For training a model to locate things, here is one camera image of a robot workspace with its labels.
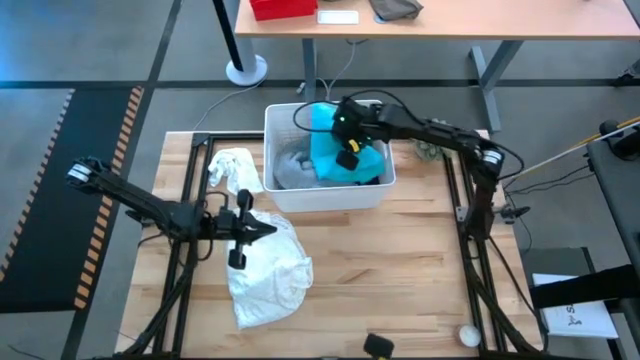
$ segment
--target gray cloth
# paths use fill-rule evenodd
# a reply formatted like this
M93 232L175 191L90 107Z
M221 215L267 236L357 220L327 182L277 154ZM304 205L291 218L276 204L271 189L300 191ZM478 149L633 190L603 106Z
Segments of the gray cloth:
M369 0L371 7L384 21L415 19L423 6L417 0Z
M310 155L311 136L285 144L276 154L273 177L279 189L311 189L318 187L350 186L351 183L320 181Z

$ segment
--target white cloth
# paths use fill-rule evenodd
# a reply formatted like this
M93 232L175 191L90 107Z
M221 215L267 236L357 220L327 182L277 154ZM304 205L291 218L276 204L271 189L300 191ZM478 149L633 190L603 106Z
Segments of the white cloth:
M278 231L243 248L247 256L244 270L227 266L229 292L240 329L293 314L313 283L311 258L306 256L291 223L280 215L251 213ZM235 247L235 241L227 243L228 250Z
M223 176L227 176L227 189L233 195L247 189L252 194L263 192L260 176L253 163L253 157L245 148L224 149L218 151L208 167L209 183L215 187Z

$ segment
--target white label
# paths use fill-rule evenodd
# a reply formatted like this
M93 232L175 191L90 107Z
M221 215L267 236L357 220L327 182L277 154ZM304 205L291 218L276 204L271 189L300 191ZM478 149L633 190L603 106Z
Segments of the white label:
M360 16L357 11L337 11L337 10L318 11L318 24L356 25L359 22L360 22Z

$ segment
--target wooden table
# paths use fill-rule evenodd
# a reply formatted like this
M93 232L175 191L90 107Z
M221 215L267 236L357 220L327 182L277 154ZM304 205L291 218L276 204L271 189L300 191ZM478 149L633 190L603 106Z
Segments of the wooden table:
M155 195L180 199L192 134L167 133ZM239 146L251 151L262 172L262 142L224 142L214 150ZM239 331L227 288L226 246L216 243L212 257L195 271L182 356L364 357L367 332L395 341L397 357L477 354L454 336L471 318L443 163L420 161L408 142L394 142L393 153L397 182L379 207L284 214L314 265L313 287L293 315ZM216 190L226 191L226 184ZM207 200L211 211L220 205L215 195ZM496 202L504 202L502 193L496 194ZM265 194L256 196L255 208L278 212ZM147 229L143 236L155 233L157 229ZM492 234L526 289L512 227L496 223ZM203 254L208 245L203 241L200 246ZM158 309L169 253L166 238L140 247L117 351L132 343L128 337L136 337ZM495 252L490 250L489 257L501 307L532 344L540 344L535 319ZM486 309L483 315L488 327ZM170 319L169 329L174 321ZM165 346L171 339L167 336Z
M369 0L318 1L322 10L355 10L357 25L320 25L315 16L256 21L249 0L240 0L235 32L249 37L303 39L305 83L316 83L313 38L426 38L504 40L487 64L480 47L470 56L483 90L489 129L499 131L493 88L524 40L640 39L640 29L624 0L419 0L415 20L379 24ZM305 87L306 101L315 86Z

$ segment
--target white paper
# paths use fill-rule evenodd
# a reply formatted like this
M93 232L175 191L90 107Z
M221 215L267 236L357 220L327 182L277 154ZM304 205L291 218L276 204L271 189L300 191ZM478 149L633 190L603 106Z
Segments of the white paper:
M357 11L320 10L318 24L356 25L360 22Z
M533 283L543 285L575 277L533 274ZM618 338L618 332L603 301L545 308L542 309L542 315L549 329L549 335Z

